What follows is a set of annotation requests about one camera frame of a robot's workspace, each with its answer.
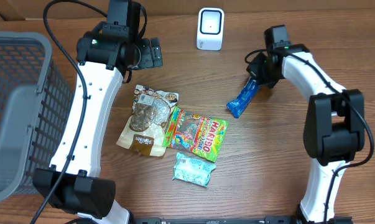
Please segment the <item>blue Oreo cookie pack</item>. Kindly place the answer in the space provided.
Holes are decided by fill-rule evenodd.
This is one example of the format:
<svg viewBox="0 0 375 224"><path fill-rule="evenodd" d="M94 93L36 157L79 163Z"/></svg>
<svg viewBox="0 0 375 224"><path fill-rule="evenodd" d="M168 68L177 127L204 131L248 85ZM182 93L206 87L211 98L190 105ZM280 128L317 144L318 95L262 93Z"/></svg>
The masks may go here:
<svg viewBox="0 0 375 224"><path fill-rule="evenodd" d="M226 104L227 109L230 110L231 114L238 119L244 110L248 107L251 100L256 96L259 90L259 85L252 78L249 78L243 89L240 91L237 98Z"/></svg>

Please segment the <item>brown nuts snack pouch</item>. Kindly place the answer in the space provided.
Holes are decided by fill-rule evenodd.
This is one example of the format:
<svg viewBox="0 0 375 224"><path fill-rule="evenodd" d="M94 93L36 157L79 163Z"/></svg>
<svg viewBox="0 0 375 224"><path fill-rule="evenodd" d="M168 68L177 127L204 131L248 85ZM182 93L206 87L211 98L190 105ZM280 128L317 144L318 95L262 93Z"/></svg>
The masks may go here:
<svg viewBox="0 0 375 224"><path fill-rule="evenodd" d="M116 144L149 157L162 157L166 128L179 94L136 85L129 117Z"/></svg>

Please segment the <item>green Haribo gummy bag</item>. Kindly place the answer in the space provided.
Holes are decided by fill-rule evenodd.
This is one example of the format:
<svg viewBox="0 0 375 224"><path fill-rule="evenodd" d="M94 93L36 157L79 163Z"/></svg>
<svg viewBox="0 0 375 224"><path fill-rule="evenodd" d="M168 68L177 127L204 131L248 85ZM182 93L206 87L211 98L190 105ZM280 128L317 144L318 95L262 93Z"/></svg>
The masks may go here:
<svg viewBox="0 0 375 224"><path fill-rule="evenodd" d="M228 125L226 120L201 116L175 107L162 145L216 162Z"/></svg>

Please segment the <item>teal snack packet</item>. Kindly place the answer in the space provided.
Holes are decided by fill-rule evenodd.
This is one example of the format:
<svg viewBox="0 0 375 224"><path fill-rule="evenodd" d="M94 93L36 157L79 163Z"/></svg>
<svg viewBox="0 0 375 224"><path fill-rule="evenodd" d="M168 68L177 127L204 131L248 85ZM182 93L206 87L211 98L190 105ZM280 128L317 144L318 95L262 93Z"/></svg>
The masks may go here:
<svg viewBox="0 0 375 224"><path fill-rule="evenodd" d="M214 163L207 163L178 152L176 154L176 164L174 165L174 176L172 179L208 187L211 173L215 169L216 165Z"/></svg>

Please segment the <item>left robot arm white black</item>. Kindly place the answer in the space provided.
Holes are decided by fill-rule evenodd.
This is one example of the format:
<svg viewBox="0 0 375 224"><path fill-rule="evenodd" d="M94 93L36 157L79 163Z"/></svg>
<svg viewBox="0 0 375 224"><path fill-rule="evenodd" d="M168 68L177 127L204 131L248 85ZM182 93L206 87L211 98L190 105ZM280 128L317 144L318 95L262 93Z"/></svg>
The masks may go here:
<svg viewBox="0 0 375 224"><path fill-rule="evenodd" d="M144 37L146 9L138 2L111 0L104 21L86 32L70 59L77 72L65 130L47 169L33 185L44 205L77 215L78 223L131 223L115 199L116 184L100 177L101 150L109 114L121 85L135 70L162 66L159 40Z"/></svg>

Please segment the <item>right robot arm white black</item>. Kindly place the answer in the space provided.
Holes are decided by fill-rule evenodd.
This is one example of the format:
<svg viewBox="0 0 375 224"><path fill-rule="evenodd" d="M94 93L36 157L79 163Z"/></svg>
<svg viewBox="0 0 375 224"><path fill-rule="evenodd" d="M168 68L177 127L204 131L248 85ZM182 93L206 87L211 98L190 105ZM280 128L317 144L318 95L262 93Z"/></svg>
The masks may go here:
<svg viewBox="0 0 375 224"><path fill-rule="evenodd" d="M351 223L336 218L334 204L345 170L364 147L364 96L347 90L317 65L303 44L293 44L285 25L264 31L266 47L253 51L247 71L257 85L272 88L279 80L291 82L307 100L303 144L311 157L297 223Z"/></svg>

